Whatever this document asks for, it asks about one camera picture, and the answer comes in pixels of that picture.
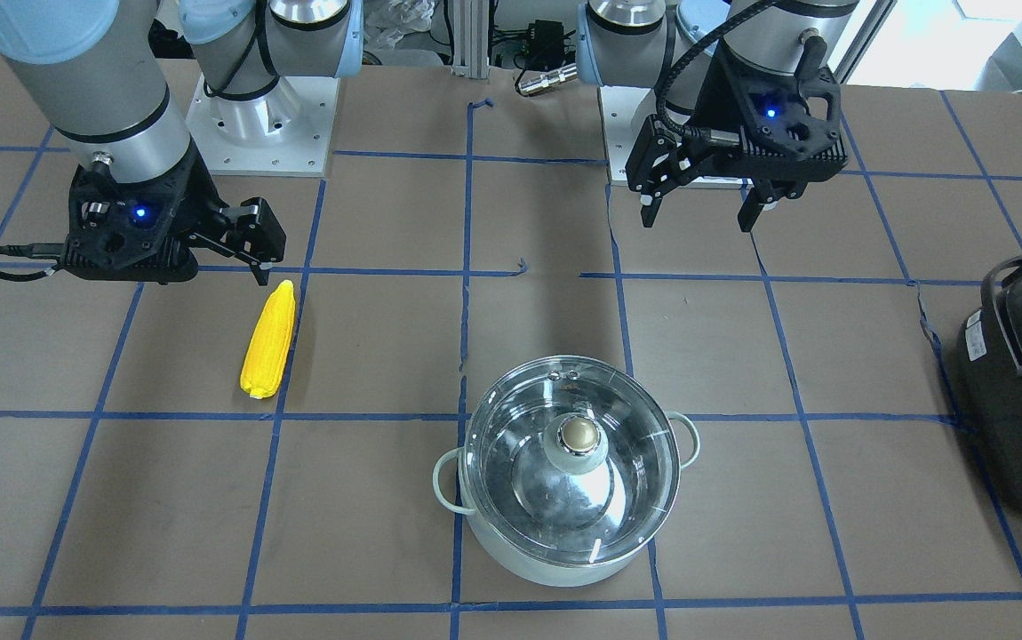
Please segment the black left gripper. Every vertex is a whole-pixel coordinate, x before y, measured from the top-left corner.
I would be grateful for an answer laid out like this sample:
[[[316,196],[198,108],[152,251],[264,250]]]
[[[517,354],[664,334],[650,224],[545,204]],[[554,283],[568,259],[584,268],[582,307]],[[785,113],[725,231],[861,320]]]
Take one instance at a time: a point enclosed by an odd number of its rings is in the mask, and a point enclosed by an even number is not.
[[[839,84],[825,65],[826,41],[796,41],[793,74],[742,60],[722,41],[707,68],[686,134],[649,117],[628,158],[628,187],[640,193],[642,226],[656,223],[664,193],[697,177],[748,178],[739,230],[804,183],[834,177],[848,163]]]

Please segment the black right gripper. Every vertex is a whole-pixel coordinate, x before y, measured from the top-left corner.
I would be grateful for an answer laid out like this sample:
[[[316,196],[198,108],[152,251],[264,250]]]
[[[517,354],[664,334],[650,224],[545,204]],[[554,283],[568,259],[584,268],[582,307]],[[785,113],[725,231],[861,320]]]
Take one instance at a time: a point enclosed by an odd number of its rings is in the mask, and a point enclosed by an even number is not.
[[[231,207],[216,190],[195,147],[159,177],[122,185],[100,161],[76,169],[69,230],[59,264],[77,278],[187,281],[197,275],[194,248],[241,260],[259,286],[286,250],[286,232],[267,200]]]

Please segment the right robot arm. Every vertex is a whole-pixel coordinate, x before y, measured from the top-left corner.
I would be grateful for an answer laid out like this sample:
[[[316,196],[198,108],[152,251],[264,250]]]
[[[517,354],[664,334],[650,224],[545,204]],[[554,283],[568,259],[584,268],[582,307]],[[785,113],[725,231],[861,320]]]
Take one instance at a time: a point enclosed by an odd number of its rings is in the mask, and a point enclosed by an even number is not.
[[[189,281],[194,250],[251,269],[286,252],[266,199],[229,205],[149,44],[156,1],[0,1],[0,54],[77,167],[61,242],[3,244],[0,279],[65,270],[93,281]],[[181,1],[178,14],[224,138],[280,143],[305,129],[293,76],[355,76],[361,1]]]

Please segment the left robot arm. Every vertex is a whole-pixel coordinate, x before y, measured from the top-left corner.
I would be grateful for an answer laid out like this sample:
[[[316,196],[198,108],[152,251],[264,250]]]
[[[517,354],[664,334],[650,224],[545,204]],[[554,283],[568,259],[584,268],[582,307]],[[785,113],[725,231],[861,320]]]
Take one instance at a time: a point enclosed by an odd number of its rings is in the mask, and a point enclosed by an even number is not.
[[[575,31],[584,84],[648,89],[625,162],[643,226],[699,178],[746,179],[750,231],[778,200],[847,166],[829,53],[855,1],[588,1]]]

